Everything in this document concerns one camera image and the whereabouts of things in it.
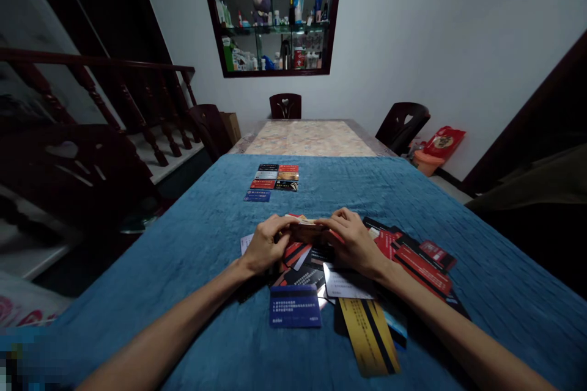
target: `wall shelf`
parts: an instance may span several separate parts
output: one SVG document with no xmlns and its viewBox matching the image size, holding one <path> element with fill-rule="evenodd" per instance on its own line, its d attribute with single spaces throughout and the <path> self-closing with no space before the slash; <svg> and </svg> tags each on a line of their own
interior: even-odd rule
<svg viewBox="0 0 587 391">
<path fill-rule="evenodd" d="M 312 24 L 307 25 L 315 4 L 316 0 L 304 0 L 302 23 L 252 26 L 253 0 L 208 0 L 224 77 L 329 75 L 338 0 L 322 0 L 320 11 L 327 20 L 316 22 L 314 16 Z M 278 10 L 280 19 L 289 18 L 289 7 L 289 0 L 271 0 L 270 10 Z M 279 59 L 283 60 L 286 46 L 291 69 L 279 70 Z M 271 69 L 271 61 L 275 61 L 275 70 Z"/>
</svg>

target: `purple figurine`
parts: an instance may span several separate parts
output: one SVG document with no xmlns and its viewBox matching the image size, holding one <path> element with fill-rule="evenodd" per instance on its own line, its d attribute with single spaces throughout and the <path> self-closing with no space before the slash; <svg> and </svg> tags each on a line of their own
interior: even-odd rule
<svg viewBox="0 0 587 391">
<path fill-rule="evenodd" d="M 253 15 L 253 26 L 266 26 L 269 22 L 268 12 L 271 10 L 271 0 L 253 0 L 255 11 Z"/>
</svg>

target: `chair backrest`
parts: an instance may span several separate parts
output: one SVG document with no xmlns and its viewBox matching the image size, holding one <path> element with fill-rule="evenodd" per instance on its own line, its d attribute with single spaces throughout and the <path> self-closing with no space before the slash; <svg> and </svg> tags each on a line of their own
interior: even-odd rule
<svg viewBox="0 0 587 391">
<path fill-rule="evenodd" d="M 301 119 L 301 95 L 279 93 L 269 98 L 271 118 Z"/>
<path fill-rule="evenodd" d="M 395 154 L 407 152 L 410 142 L 430 119 L 428 108 L 416 103 L 395 103 L 375 137 Z"/>
<path fill-rule="evenodd" d="M 116 228 L 160 201 L 135 146 L 108 125 L 51 125 L 0 138 L 0 183 L 86 232 Z"/>
<path fill-rule="evenodd" d="M 232 148 L 232 142 L 214 104 L 194 105 L 190 109 L 190 116 L 196 123 L 196 129 L 212 162 L 228 153 Z"/>
</svg>

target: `heart-shaped cutout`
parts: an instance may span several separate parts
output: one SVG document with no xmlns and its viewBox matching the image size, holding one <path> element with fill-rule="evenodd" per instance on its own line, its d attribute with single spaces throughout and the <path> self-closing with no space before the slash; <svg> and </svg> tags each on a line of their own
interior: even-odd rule
<svg viewBox="0 0 587 391">
<path fill-rule="evenodd" d="M 75 159 L 78 155 L 78 146 L 72 141 L 65 141 L 61 145 L 48 145 L 45 151 L 53 156 L 63 157 L 66 159 Z"/>
</svg>

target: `blue fleece blanket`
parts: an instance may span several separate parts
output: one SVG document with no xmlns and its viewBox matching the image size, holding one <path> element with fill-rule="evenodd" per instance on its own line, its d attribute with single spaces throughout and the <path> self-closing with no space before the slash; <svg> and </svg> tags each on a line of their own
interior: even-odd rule
<svg viewBox="0 0 587 391">
<path fill-rule="evenodd" d="M 244 202 L 261 163 L 300 166 L 299 192 Z M 561 389 L 587 387 L 587 303 L 399 158 L 225 155 L 56 321 L 52 362 L 79 384 L 142 328 L 240 256 L 240 237 L 273 213 L 361 217 L 431 239 L 458 262 L 450 276 L 472 320 Z M 471 386 L 438 340 L 408 324 L 402 373 L 360 376 L 333 307 L 318 330 L 272 329 L 269 290 L 228 305 L 202 331 L 164 389 L 440 390 Z"/>
</svg>

